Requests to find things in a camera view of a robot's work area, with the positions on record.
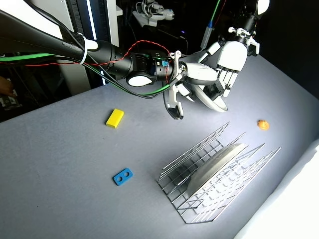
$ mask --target metal wire rack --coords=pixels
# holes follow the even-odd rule
[[[262,144],[233,159],[210,179],[209,184],[194,195],[188,195],[186,190],[191,176],[224,147],[218,138],[228,125],[225,124],[168,164],[160,174],[158,184],[187,224],[215,220],[281,149],[253,161],[252,156],[265,146]],[[237,142],[244,134],[227,146]]]

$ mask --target white plate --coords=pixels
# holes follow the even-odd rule
[[[189,198],[205,187],[214,175],[217,175],[221,170],[228,166],[228,163],[233,158],[238,157],[247,147],[248,145],[243,143],[232,144],[224,147],[207,160],[191,177],[187,187]]]

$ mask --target red wire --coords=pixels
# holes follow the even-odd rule
[[[95,63],[88,63],[89,65],[93,65],[93,66],[102,66],[102,65],[107,65],[109,63],[114,63],[114,62],[117,62],[117,61],[121,61],[123,60],[129,53],[130,51],[133,49],[133,47],[136,46],[136,44],[140,43],[140,42],[146,42],[146,43],[151,43],[151,44],[154,44],[154,45],[157,45],[157,46],[160,46],[161,48],[165,49],[167,51],[167,53],[169,54],[169,50],[167,50],[167,48],[165,48],[164,46],[156,43],[156,42],[153,42],[153,41],[147,41],[147,40],[139,40],[137,42],[135,42],[129,49],[128,51],[124,54],[123,57],[121,57],[120,59],[118,60],[114,60],[114,61],[108,61],[108,62],[103,62],[103,63],[100,63],[100,64],[95,64]],[[68,64],[78,64],[77,62],[67,62],[67,63],[57,63],[57,62],[50,62],[50,63],[44,63],[44,64],[26,64],[25,66],[48,66],[48,65],[68,65]]]
[[[222,6],[221,9],[220,9],[220,13],[219,13],[219,15],[218,15],[217,20],[215,21],[215,25],[214,25],[214,26],[216,26],[216,24],[218,23],[218,20],[219,20],[219,18],[220,18],[220,16],[221,16],[221,13],[222,13],[223,9],[224,9],[224,6],[225,6],[226,1],[227,1],[227,0],[224,1],[224,4],[223,4],[223,6]]]

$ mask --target table surface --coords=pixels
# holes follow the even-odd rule
[[[2,239],[230,239],[319,134],[319,101],[261,56],[249,57],[218,113],[180,99],[173,120],[152,100],[99,87],[0,124]],[[125,115],[117,129],[110,112]],[[268,131],[257,120],[270,122]],[[221,136],[263,156],[282,147],[214,222],[186,225],[156,183],[161,168],[227,122]],[[118,187],[112,177],[130,168]]]

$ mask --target yellow block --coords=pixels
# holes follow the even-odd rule
[[[106,122],[106,125],[112,128],[117,128],[123,115],[124,115],[124,111],[114,109],[108,121]]]

